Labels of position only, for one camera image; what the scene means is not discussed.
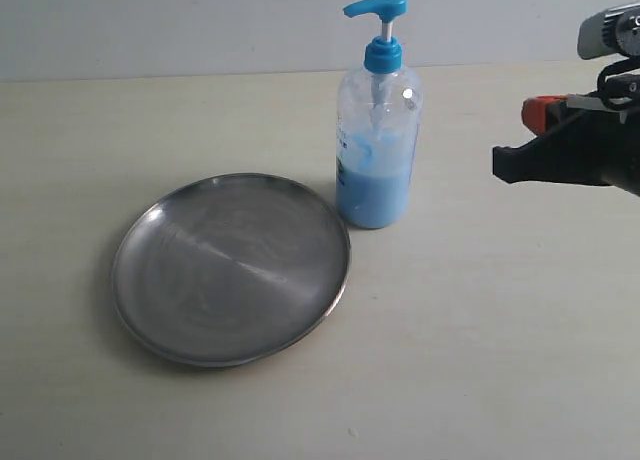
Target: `soap dispenser bottle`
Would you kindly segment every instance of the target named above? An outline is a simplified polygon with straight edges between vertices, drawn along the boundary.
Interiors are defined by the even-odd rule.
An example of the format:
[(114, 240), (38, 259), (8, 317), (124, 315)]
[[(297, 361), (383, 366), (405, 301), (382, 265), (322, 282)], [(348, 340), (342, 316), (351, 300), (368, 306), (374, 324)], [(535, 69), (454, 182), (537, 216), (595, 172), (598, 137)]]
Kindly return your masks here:
[(422, 91), (391, 35), (393, 20), (406, 11), (407, 0), (362, 0), (344, 8), (350, 18), (373, 13), (382, 22), (363, 65), (345, 75), (338, 93), (336, 203), (340, 215), (361, 228), (386, 227), (408, 206)]

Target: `plate rim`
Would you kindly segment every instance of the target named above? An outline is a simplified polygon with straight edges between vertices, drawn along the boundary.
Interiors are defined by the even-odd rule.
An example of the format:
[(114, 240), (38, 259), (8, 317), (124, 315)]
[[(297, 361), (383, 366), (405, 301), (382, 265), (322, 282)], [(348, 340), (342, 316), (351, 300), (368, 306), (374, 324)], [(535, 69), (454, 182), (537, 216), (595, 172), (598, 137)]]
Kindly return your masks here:
[[(134, 234), (138, 226), (141, 224), (141, 222), (150, 214), (151, 211), (153, 211), (155, 208), (157, 208), (158, 206), (166, 202), (168, 199), (172, 198), (173, 196), (175, 196), (176, 194), (180, 193), (183, 190), (192, 188), (201, 183), (213, 182), (218, 179), (229, 179), (234, 177), (269, 178), (269, 179), (277, 180), (280, 182), (288, 183), (290, 185), (296, 186), (297, 188), (301, 188), (303, 191), (305, 191), (305, 193), (310, 194), (317, 201), (319, 201), (331, 213), (331, 216), (334, 217), (334, 219), (336, 220), (337, 224), (340, 227), (340, 232), (342, 234), (341, 237), (344, 240), (343, 246), (344, 246), (346, 255), (344, 259), (345, 265), (344, 265), (344, 273), (342, 275), (342, 280), (340, 282), (338, 291), (336, 292), (334, 298), (329, 303), (328, 307), (323, 311), (322, 315), (320, 315), (309, 327), (307, 327), (306, 329), (298, 333), (289, 341), (283, 342), (282, 344), (278, 345), (275, 348), (266, 350), (265, 352), (260, 353), (258, 355), (254, 355), (253, 357), (242, 358), (237, 360), (225, 360), (225, 361), (201, 360), (193, 357), (189, 358), (187, 356), (177, 355), (173, 352), (169, 352), (163, 349), (160, 345), (156, 345), (155, 343), (150, 342), (140, 332), (136, 331), (136, 329), (130, 324), (130, 322), (126, 320), (124, 313), (120, 309), (121, 296), (118, 294), (118, 288), (117, 288), (118, 280), (117, 280), (116, 270), (119, 265), (123, 250), (127, 245), (127, 242), (129, 241), (131, 236)], [(318, 192), (313, 190), (311, 187), (308, 187), (307, 185), (299, 181), (292, 180), (287, 177), (268, 174), (268, 173), (238, 172), (238, 173), (225, 173), (220, 175), (214, 175), (211, 177), (201, 178), (200, 180), (190, 182), (186, 185), (183, 185), (179, 188), (172, 190), (171, 192), (160, 197), (151, 206), (149, 206), (144, 212), (138, 215), (136, 220), (131, 224), (131, 226), (127, 229), (127, 232), (122, 237), (122, 240), (120, 241), (118, 248), (116, 249), (116, 252), (113, 256), (113, 260), (111, 261), (111, 266), (109, 269), (109, 287), (111, 289), (111, 302), (113, 303), (113, 307), (115, 309), (117, 317), (120, 323), (124, 326), (125, 330), (127, 330), (129, 335), (131, 335), (134, 338), (134, 340), (136, 340), (142, 347), (144, 347), (151, 353), (154, 353), (155, 355), (158, 355), (159, 357), (169, 360), (171, 362), (181, 363), (181, 364), (190, 365), (194, 367), (204, 367), (204, 368), (237, 367), (240, 365), (245, 365), (248, 363), (255, 362), (257, 360), (260, 360), (266, 357), (270, 357), (271, 355), (275, 355), (276, 353), (279, 353), (291, 347), (292, 345), (298, 343), (300, 340), (302, 340), (311, 332), (313, 332), (333, 312), (335, 307), (340, 302), (340, 299), (344, 294), (344, 291), (347, 285), (347, 280), (349, 277), (349, 272), (351, 267), (351, 256), (352, 256), (351, 238), (349, 235), (349, 229), (346, 222), (340, 217), (340, 214), (338, 213), (337, 209), (333, 205), (331, 205), (331, 203), (328, 202), (322, 195), (320, 195)]]

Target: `white table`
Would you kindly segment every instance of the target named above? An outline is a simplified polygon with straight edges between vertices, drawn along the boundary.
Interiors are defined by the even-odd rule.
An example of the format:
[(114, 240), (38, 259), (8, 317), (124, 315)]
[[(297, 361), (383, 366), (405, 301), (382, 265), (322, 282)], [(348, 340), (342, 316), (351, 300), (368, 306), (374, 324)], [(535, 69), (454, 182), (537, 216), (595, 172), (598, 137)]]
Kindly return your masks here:
[(633, 459), (640, 199), (506, 185), (527, 96), (601, 63), (422, 69), (410, 212), (352, 232), (338, 308), (294, 347), (192, 371), (113, 321), (135, 216), (199, 178), (331, 195), (339, 73), (0, 85), (0, 458)]

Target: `blue pump head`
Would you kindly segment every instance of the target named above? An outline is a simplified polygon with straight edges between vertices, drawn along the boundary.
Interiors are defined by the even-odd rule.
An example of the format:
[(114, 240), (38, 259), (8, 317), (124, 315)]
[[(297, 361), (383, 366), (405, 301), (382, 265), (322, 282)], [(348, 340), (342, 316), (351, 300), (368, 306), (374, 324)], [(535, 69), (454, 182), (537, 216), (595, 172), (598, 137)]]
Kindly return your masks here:
[(353, 18), (365, 13), (375, 13), (382, 21), (380, 36), (371, 40), (364, 53), (364, 67), (371, 73), (386, 74), (402, 66), (402, 47), (391, 36), (393, 20), (407, 11), (407, 0), (361, 0), (343, 9)]

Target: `metal plate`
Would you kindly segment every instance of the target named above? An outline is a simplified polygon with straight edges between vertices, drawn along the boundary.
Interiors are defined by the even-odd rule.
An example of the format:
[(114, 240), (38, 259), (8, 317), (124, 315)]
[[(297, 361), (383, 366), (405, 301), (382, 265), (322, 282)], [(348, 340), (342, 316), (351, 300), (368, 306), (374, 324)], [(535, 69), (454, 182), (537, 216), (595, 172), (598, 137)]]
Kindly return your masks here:
[(176, 190), (133, 225), (112, 288), (124, 324), (168, 359), (240, 365), (311, 332), (335, 307), (349, 234), (318, 194), (234, 174)]

